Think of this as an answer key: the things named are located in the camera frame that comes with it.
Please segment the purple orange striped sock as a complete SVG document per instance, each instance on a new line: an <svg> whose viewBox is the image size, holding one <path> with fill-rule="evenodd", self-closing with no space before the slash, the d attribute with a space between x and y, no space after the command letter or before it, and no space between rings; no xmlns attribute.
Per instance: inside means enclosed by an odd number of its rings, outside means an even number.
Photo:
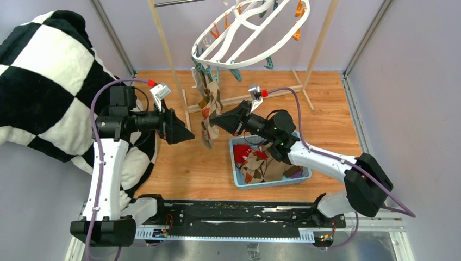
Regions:
<svg viewBox="0 0 461 261"><path fill-rule="evenodd" d="M292 179L300 178L300 177L302 177L302 174L303 174L303 171L301 170L301 171L293 174L292 176L290 176L290 178L292 178Z"/></svg>

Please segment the white sock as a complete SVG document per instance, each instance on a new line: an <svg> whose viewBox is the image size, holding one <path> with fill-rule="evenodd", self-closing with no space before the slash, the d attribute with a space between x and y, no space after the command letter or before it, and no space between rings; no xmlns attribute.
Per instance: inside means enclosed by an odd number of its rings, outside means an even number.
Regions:
<svg viewBox="0 0 461 261"><path fill-rule="evenodd" d="M204 78L199 70L197 68L192 67L191 68L191 74L192 78L194 80L194 85L192 86L193 89L197 90L203 90L205 87L205 81Z"/></svg>

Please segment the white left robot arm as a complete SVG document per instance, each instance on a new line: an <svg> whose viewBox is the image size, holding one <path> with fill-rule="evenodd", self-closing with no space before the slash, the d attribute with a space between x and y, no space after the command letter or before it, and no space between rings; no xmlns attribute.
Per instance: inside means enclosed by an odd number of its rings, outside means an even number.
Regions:
<svg viewBox="0 0 461 261"><path fill-rule="evenodd" d="M160 195L143 195L120 207L120 185L123 162L134 132L157 132L168 144L194 139L186 124L167 109L164 98L171 92L165 83L150 89L155 109L134 112L136 98L128 86L110 88L110 103L94 123L94 168L88 202L81 220L73 221L70 233L94 247L128 247L135 240L136 230L145 221L154 225L166 219Z"/></svg>

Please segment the argyle brown sock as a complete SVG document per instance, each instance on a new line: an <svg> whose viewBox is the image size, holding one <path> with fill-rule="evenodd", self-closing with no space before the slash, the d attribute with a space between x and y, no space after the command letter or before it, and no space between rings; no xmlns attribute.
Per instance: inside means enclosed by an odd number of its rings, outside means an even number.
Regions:
<svg viewBox="0 0 461 261"><path fill-rule="evenodd" d="M281 179L283 174L277 168L277 161L263 152L252 151L240 168L245 184L272 182Z"/></svg>
<svg viewBox="0 0 461 261"><path fill-rule="evenodd" d="M219 136L219 127L210 123L211 116L221 115L223 105L221 103L220 88L216 80L206 83L203 90L197 90L202 95L198 104L201 110L201 137L205 147L211 149L213 141Z"/></svg>

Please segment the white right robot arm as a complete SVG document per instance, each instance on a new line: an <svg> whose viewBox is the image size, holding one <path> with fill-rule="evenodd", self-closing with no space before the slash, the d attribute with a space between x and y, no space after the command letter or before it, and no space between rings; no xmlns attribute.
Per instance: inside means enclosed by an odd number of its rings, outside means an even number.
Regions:
<svg viewBox="0 0 461 261"><path fill-rule="evenodd" d="M276 110L270 118L250 112L250 101L243 101L234 109L212 116L210 122L235 136L248 131L267 140L270 154L287 164L307 167L326 174L344 184L344 190L322 194L314 202L310 219L324 227L332 218L343 213L357 212L374 218L393 189L389 177L368 153L360 156L342 156L308 145L296 134L296 126L286 110Z"/></svg>

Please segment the red sock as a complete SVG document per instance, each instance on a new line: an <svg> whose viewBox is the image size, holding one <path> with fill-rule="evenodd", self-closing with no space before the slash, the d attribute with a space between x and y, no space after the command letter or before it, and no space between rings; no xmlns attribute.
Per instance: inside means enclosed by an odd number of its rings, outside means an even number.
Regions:
<svg viewBox="0 0 461 261"><path fill-rule="evenodd" d="M247 158L252 153L253 148L245 144L235 144L232 149L235 166L240 169L246 164Z"/></svg>

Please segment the light blue plastic basket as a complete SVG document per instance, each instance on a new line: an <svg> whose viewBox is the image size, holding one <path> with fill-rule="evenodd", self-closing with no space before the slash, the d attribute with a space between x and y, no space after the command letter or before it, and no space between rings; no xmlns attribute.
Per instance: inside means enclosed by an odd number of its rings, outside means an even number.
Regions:
<svg viewBox="0 0 461 261"><path fill-rule="evenodd" d="M256 135L232 138L229 141L230 159L231 159L230 162L231 162L231 166L233 170L234 183L240 190L268 188L268 187L276 187L276 186L281 186L281 185L303 183L304 181L308 180L312 176L311 169L307 167L302 167L303 174L302 174L302 177L300 178L292 179L292 178L283 177L281 180L278 180L278 181L262 182L262 183L256 183L256 184L245 184L241 170L235 166L232 147L235 144L245 144L245 145L251 146L253 148L253 151L263 152L263 146L265 145L264 144L265 141L266 141L265 139L259 136L256 136Z"/></svg>

